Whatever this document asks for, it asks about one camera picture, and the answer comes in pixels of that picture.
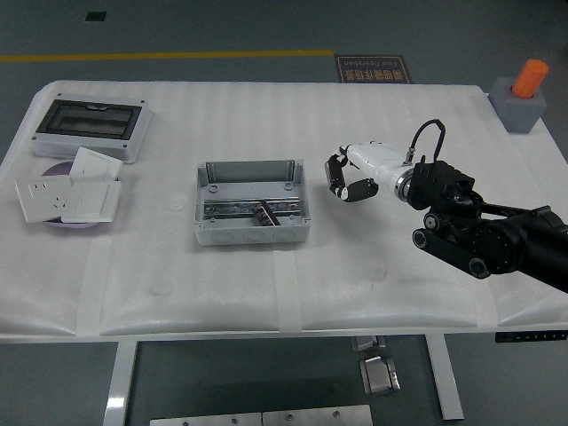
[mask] black cable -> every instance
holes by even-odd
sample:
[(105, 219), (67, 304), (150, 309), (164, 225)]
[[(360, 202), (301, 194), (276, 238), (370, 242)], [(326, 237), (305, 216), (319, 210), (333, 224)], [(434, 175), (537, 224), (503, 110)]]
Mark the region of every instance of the black cable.
[(421, 126), (420, 129), (418, 129), (418, 131), (414, 135), (414, 139), (412, 140), (412, 145), (410, 146), (408, 151), (412, 152), (413, 155), (414, 155), (416, 141), (420, 137), (422, 131), (424, 129), (426, 129), (428, 126), (430, 126), (431, 124), (436, 124), (438, 126), (438, 128), (440, 129), (440, 136), (438, 138), (438, 144), (436, 145), (436, 151), (434, 151), (434, 162), (435, 162), (436, 159), (438, 158), (438, 155), (440, 154), (440, 150), (442, 149), (442, 144), (444, 143), (444, 137), (446, 136), (446, 126), (438, 118), (435, 118), (434, 120), (427, 121), (425, 124), (423, 124)]

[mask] white table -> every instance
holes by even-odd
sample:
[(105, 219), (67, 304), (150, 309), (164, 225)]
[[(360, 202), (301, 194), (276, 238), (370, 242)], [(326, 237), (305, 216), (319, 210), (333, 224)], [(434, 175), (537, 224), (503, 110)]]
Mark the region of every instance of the white table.
[[(24, 221), (15, 179), (60, 160), (31, 137), (53, 96), (145, 99), (154, 117), (125, 165), (112, 224), (55, 229)], [(568, 168), (539, 122), (509, 135), (475, 86), (334, 83), (55, 82), (35, 96), (0, 167), (0, 336), (11, 342), (375, 335), (560, 329), (568, 295), (519, 272), (476, 280), (415, 248), (424, 211), (382, 189), (348, 204), (326, 188), (338, 146), (379, 140), (404, 155), (439, 118), (443, 159), (488, 202), (568, 220)], [(417, 155), (431, 158), (437, 130)], [(201, 247), (197, 164), (304, 159), (308, 241)], [(352, 177), (362, 178), (352, 171)]]

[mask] white switch panel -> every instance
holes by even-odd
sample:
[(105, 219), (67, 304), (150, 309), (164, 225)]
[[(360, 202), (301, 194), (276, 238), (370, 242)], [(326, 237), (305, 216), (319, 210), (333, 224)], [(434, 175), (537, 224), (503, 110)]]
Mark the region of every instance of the white switch panel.
[(118, 177), (121, 168), (121, 160), (80, 147), (69, 176), (73, 183), (112, 182)]
[(80, 182), (74, 184), (67, 197), (61, 222), (112, 222), (122, 190), (122, 182)]

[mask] orange cylinder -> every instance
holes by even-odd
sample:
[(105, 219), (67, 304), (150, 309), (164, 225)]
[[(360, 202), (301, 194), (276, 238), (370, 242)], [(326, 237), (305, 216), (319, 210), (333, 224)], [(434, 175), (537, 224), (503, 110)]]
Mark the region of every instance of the orange cylinder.
[(511, 90), (519, 98), (532, 98), (547, 72), (547, 64), (538, 59), (529, 59)]

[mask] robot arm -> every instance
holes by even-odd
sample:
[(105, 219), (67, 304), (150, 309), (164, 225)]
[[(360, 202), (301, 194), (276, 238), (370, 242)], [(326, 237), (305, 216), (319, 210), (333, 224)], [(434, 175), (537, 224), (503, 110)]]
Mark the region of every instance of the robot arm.
[[(422, 157), (413, 166), (416, 140), (431, 124), (440, 128), (433, 162)], [(438, 160), (445, 132), (439, 120), (426, 122), (406, 159), (386, 144), (341, 147), (326, 163), (329, 189), (351, 202), (376, 195), (377, 182), (387, 185), (414, 209), (429, 209), (424, 227), (413, 233), (417, 248), (479, 279), (520, 271), (568, 293), (568, 225), (549, 206), (525, 210), (485, 203), (473, 191), (475, 179)], [(346, 185), (342, 167), (348, 163), (367, 178)]]

